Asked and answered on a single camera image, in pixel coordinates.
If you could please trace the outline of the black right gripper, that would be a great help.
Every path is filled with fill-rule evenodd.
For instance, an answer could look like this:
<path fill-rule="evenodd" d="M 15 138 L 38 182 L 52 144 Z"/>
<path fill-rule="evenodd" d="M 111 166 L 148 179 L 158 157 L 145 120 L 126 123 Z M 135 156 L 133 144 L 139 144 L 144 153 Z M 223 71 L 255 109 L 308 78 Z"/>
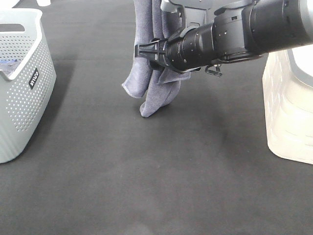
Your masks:
<path fill-rule="evenodd" d="M 135 57 L 143 57 L 149 61 L 153 70 L 169 67 L 167 39 L 152 39 L 147 44 L 137 44 L 134 47 Z"/>

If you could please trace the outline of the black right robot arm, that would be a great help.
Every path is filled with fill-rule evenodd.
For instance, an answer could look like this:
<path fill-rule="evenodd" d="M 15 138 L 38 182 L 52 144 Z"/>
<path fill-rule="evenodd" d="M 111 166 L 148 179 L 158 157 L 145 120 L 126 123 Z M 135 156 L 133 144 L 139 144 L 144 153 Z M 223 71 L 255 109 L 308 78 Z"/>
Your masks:
<path fill-rule="evenodd" d="M 263 54 L 313 42 L 310 0 L 239 0 L 207 21 L 210 0 L 164 0 L 161 9 L 179 13 L 182 26 L 167 39 L 135 46 L 135 56 L 153 69 L 178 73 L 205 71 L 221 76 L 221 64 L 260 58 Z"/>

